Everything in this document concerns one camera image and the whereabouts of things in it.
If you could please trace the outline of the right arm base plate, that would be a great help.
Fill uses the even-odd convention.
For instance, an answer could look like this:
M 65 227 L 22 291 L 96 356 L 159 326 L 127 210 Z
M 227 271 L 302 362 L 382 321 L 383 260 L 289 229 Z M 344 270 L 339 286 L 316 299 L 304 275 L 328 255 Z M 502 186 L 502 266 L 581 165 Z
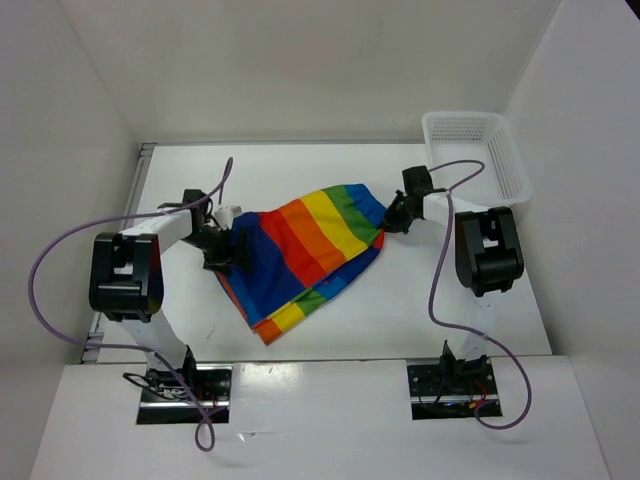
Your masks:
M 411 414 L 414 421 L 502 416 L 497 383 L 490 363 L 483 373 L 444 380 L 437 362 L 406 365 Z

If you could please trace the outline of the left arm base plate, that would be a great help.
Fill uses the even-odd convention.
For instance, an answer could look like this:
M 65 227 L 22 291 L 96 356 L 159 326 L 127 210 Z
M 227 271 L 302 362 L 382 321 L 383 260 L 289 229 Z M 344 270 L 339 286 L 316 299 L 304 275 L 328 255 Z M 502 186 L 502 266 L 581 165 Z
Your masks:
M 233 366 L 198 364 L 191 391 L 213 424 L 229 422 Z M 200 413 L 186 389 L 168 372 L 126 372 L 123 378 L 141 390 L 138 425 L 197 424 Z

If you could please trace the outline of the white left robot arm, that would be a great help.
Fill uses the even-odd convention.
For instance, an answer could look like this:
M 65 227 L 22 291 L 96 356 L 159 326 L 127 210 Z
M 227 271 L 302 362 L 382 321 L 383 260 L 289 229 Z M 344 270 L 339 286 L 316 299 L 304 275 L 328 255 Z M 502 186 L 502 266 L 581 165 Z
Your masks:
M 211 196 L 187 189 L 178 203 L 163 203 L 144 220 L 117 233 L 101 233 L 93 244 L 89 303 L 118 323 L 145 354 L 150 370 L 165 375 L 164 387 L 175 398 L 196 394 L 200 376 L 190 347 L 173 331 L 162 309 L 161 257 L 183 242 L 203 254 L 203 268 L 229 273 L 248 270 L 247 235 L 232 239 L 238 206 L 215 207 Z

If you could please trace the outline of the rainbow striped shorts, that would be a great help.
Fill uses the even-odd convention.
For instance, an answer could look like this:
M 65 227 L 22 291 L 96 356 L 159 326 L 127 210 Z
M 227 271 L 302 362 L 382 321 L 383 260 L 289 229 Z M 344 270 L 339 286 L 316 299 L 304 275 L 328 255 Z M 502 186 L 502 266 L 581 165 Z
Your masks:
M 270 345 L 345 291 L 377 259 L 384 206 L 363 184 L 326 187 L 282 207 L 247 212 L 253 271 L 217 277 L 249 328 Z

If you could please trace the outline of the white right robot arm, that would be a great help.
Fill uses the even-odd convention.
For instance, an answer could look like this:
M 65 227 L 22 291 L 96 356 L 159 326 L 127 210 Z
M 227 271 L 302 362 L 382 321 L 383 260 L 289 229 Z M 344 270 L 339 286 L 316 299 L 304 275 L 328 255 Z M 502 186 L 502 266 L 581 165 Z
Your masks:
M 447 188 L 436 188 L 431 173 L 443 168 L 474 165 L 476 170 Z M 410 167 L 402 171 L 404 189 L 398 190 L 387 208 L 380 227 L 387 233 L 404 233 L 415 220 L 424 220 L 427 200 L 444 201 L 446 218 L 444 240 L 432 277 L 428 294 L 427 312 L 437 326 L 462 331 L 488 342 L 506 354 L 515 365 L 516 355 L 486 329 L 440 320 L 435 314 L 435 298 L 449 246 L 454 246 L 455 271 L 461 285 L 476 298 L 484 299 L 491 293 L 504 294 L 524 273 L 524 257 L 513 212 L 505 206 L 482 207 L 478 211 L 461 211 L 454 202 L 452 192 L 475 179 L 485 170 L 480 160 L 454 160 L 431 169 Z

